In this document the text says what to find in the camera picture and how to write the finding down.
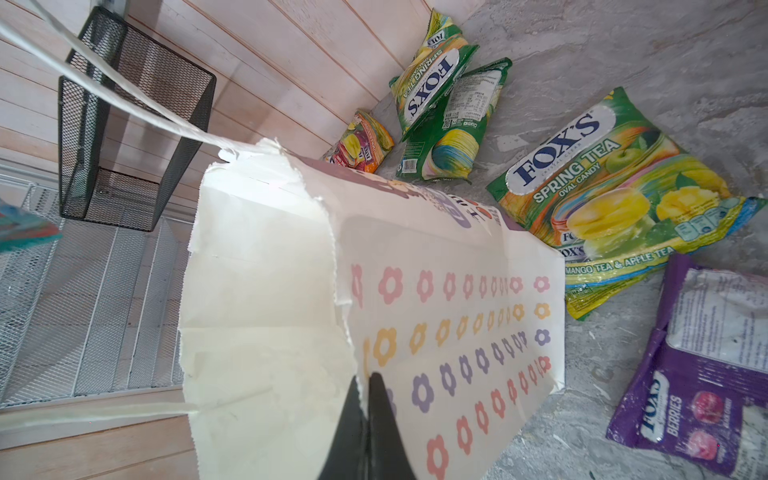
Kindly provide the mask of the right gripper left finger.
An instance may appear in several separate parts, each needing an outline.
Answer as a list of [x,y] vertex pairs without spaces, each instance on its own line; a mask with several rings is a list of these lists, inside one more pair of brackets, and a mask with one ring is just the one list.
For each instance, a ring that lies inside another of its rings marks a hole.
[[367,477],[367,428],[358,382],[353,376],[318,480],[362,480]]

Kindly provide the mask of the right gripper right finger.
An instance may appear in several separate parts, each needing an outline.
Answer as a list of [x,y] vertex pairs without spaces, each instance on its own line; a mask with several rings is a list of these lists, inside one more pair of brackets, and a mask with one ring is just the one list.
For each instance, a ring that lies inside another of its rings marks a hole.
[[373,373],[369,378],[367,478],[416,479],[380,373]]

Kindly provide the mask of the white paper bag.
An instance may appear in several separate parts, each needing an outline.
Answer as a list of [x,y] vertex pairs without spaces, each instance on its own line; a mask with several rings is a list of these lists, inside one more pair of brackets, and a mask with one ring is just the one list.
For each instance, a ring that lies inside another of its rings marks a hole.
[[416,479],[479,479],[565,385],[565,266],[503,212],[213,135],[104,61],[121,98],[9,24],[4,37],[114,107],[219,148],[180,302],[182,403],[203,479],[317,479],[353,376],[384,379]]

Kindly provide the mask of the purple Fox's berries bag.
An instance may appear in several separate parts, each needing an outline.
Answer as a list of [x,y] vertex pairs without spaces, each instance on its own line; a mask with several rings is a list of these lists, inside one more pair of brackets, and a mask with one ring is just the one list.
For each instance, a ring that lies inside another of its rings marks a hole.
[[766,478],[766,278],[673,255],[655,326],[606,437],[730,479]]

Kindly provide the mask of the green Spring Tea candy bag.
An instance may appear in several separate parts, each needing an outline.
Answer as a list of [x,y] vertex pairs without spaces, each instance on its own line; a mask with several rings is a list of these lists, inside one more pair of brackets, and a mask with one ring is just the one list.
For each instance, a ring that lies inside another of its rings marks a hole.
[[559,251],[566,306],[582,318],[611,296],[736,232],[763,207],[648,120],[615,88],[493,180],[518,225]]

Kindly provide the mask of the teal Fox's candy bag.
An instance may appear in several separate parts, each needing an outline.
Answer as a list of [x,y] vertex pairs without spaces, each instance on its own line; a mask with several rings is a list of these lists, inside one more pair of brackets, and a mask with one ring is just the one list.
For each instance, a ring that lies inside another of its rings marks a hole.
[[1,253],[32,248],[60,237],[61,230],[53,222],[1,201]]

